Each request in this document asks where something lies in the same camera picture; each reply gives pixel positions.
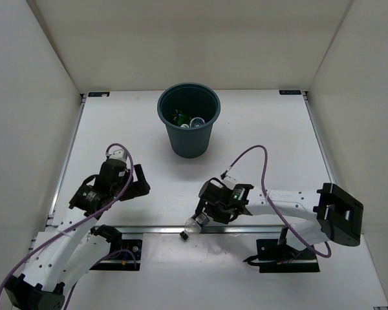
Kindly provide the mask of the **clear bottle black label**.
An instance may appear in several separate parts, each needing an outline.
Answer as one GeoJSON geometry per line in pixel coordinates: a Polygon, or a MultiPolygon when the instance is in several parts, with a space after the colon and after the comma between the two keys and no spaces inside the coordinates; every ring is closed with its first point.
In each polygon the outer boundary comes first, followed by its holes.
{"type": "Polygon", "coordinates": [[[204,213],[194,214],[185,222],[184,230],[180,233],[180,237],[187,241],[192,234],[199,234],[209,221],[209,218],[204,213]]]}

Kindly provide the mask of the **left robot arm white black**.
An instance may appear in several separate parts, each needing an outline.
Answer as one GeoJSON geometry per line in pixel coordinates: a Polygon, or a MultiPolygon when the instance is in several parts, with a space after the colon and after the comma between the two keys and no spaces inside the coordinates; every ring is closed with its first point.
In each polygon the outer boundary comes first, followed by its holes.
{"type": "Polygon", "coordinates": [[[32,251],[32,263],[19,276],[6,278],[4,289],[11,304],[18,309],[66,309],[89,269],[122,253],[135,261],[135,255],[123,248],[118,229],[96,224],[106,205],[149,191],[140,164],[130,169],[123,160],[105,160],[99,173],[79,186],[54,236],[32,251]]]}

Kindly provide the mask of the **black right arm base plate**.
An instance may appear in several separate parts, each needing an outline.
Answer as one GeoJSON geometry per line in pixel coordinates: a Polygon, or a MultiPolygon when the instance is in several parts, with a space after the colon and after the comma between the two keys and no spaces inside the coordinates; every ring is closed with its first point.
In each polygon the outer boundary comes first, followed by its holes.
{"type": "Polygon", "coordinates": [[[257,253],[243,260],[260,273],[318,273],[317,256],[309,249],[298,251],[286,244],[288,228],[281,230],[278,239],[257,239],[257,253]]]}

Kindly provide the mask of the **blue label clear water bottle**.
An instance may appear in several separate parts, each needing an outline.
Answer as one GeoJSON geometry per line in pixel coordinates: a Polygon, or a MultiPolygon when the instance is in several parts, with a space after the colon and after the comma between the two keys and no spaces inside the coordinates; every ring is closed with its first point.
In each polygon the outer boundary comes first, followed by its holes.
{"type": "Polygon", "coordinates": [[[190,128],[199,128],[205,124],[206,124],[206,122],[204,121],[204,119],[202,119],[200,117],[196,117],[196,118],[191,119],[191,121],[189,123],[189,127],[190,128]]]}

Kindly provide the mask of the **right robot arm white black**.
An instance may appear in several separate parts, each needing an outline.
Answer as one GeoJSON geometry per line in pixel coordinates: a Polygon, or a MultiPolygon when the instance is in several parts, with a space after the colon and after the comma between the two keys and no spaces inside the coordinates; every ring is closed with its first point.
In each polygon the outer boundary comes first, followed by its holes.
{"type": "Polygon", "coordinates": [[[229,224],[239,216],[260,215],[302,221],[286,225],[281,233],[277,250],[285,258],[327,241],[348,247],[360,244],[363,204],[333,183],[315,191],[263,191],[252,184],[234,184],[229,177],[212,178],[202,186],[186,228],[199,233],[210,221],[229,224]]]}

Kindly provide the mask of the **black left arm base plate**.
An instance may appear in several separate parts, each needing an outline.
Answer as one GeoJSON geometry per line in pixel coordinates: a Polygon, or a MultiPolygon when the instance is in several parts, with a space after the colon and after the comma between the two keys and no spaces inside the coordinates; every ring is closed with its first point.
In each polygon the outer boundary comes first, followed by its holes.
{"type": "Polygon", "coordinates": [[[123,234],[120,243],[114,243],[109,256],[93,266],[92,271],[139,271],[142,259],[143,235],[123,234]]]}

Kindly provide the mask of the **green plastic soda bottle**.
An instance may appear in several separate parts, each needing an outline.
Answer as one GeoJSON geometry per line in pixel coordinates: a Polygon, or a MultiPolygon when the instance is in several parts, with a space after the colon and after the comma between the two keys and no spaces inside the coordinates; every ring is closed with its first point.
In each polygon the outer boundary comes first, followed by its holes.
{"type": "Polygon", "coordinates": [[[178,127],[189,127],[191,117],[181,110],[175,110],[172,113],[172,123],[178,127]]]}

